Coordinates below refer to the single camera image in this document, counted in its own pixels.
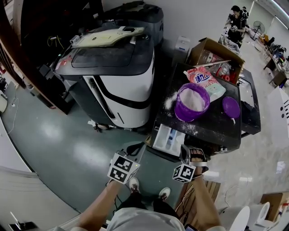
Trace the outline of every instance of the standing fan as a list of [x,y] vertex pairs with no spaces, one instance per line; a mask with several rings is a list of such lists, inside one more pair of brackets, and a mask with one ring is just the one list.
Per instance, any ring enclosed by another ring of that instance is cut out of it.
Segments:
[[265,32],[265,26],[263,23],[261,23],[260,21],[255,21],[253,24],[253,28],[255,29],[255,34],[254,36],[250,37],[251,39],[253,39],[254,41],[256,41],[255,35],[257,34],[257,32],[259,31],[260,33],[264,33]]

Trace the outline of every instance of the black tabletop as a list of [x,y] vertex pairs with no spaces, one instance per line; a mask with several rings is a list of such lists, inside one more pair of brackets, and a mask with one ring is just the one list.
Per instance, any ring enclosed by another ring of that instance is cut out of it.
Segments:
[[239,105],[240,91],[238,86],[229,83],[221,78],[216,77],[218,82],[226,88],[225,94],[219,99],[211,102],[209,109],[202,115],[202,117],[192,121],[183,122],[175,116],[174,108],[175,101],[169,110],[166,107],[166,100],[174,95],[179,88],[189,83],[186,75],[183,73],[185,70],[192,69],[192,66],[186,64],[177,64],[171,82],[168,87],[166,96],[164,97],[160,109],[157,114],[156,121],[178,130],[185,134],[191,135],[195,138],[222,145],[225,147],[240,147],[241,143],[241,116],[235,119],[235,124],[223,111],[222,100],[224,97],[234,98]]
[[258,97],[255,89],[255,84],[250,71],[244,69],[240,74],[240,79],[244,79],[251,84],[252,95],[254,100],[254,108],[242,104],[242,131],[249,134],[256,134],[261,131],[260,111]]

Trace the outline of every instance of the wooden pallet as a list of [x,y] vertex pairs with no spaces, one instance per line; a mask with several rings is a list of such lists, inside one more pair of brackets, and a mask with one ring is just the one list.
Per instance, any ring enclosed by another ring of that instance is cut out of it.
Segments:
[[[213,181],[205,181],[205,185],[209,191],[209,194],[212,197],[213,202],[215,202],[221,184],[213,182]],[[190,189],[191,186],[192,186],[192,182],[184,184],[182,191],[180,193],[178,202],[177,202],[177,206],[181,203],[184,195]],[[180,217],[181,223],[184,222],[185,216],[188,213],[188,218],[187,218],[187,221],[184,224],[184,226],[186,224],[191,224],[196,229],[199,229],[198,220],[196,218],[196,197],[195,197],[194,188],[192,188],[192,190],[185,197],[183,204],[184,204],[184,206],[181,204],[181,206],[177,210],[178,216],[181,216]]]

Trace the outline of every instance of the black phone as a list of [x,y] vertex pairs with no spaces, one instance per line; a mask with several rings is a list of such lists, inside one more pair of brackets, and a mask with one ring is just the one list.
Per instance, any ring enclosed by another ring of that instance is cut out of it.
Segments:
[[191,226],[190,224],[186,224],[185,231],[198,231],[195,227]]

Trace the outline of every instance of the gray t-shirt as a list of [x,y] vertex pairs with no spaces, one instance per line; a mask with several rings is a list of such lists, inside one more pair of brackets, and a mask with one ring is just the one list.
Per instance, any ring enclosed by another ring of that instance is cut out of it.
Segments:
[[[170,215],[140,208],[122,208],[117,211],[107,226],[107,231],[184,231],[183,224]],[[71,231],[86,231],[75,227]],[[216,226],[207,231],[225,231]]]

